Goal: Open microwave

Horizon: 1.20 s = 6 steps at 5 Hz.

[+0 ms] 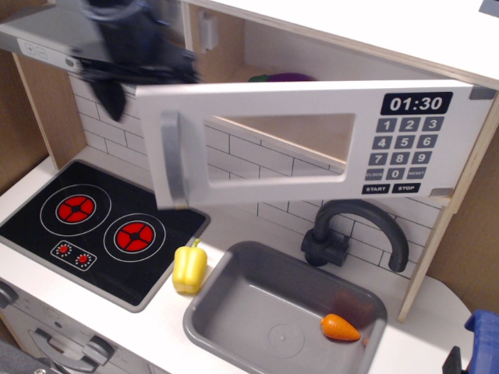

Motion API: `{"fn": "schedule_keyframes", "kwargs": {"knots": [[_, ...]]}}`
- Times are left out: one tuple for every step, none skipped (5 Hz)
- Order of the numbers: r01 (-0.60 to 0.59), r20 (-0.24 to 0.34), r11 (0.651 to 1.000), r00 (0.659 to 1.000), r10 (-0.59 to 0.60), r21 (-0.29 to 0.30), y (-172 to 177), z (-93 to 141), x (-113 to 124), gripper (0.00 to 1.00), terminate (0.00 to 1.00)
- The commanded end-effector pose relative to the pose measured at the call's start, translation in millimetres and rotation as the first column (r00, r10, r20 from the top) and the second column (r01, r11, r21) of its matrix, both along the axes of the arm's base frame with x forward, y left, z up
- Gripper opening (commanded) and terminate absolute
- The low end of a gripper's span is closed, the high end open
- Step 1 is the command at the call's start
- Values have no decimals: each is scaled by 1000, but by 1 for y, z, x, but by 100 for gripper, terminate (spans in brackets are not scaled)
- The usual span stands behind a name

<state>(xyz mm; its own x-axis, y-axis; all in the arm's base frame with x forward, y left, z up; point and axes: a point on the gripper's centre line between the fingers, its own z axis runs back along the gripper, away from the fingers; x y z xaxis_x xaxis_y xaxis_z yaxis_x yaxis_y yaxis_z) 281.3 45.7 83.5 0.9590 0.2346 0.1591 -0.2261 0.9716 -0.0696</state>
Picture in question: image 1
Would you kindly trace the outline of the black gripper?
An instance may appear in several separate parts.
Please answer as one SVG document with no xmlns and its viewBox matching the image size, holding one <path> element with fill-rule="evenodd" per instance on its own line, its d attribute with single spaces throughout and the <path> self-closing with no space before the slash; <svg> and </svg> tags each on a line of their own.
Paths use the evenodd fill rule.
<svg viewBox="0 0 499 374">
<path fill-rule="evenodd" d="M 81 76 L 112 120 L 119 122 L 126 107 L 120 83 L 135 85 L 198 82 L 195 55 L 168 41 L 168 23 L 155 11 L 84 11 L 101 36 L 101 57 L 88 47 L 76 53 Z"/>
</svg>

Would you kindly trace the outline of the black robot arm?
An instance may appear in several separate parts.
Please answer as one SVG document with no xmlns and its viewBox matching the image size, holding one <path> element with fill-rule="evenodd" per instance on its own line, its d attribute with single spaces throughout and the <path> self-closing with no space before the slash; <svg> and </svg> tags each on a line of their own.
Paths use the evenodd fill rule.
<svg viewBox="0 0 499 374">
<path fill-rule="evenodd" d="M 194 53 L 165 38 L 168 23 L 151 1 L 81 1 L 80 7 L 101 36 L 102 53 L 75 50 L 81 76 L 113 120 L 118 122 L 126 107 L 124 84 L 198 82 Z"/>
</svg>

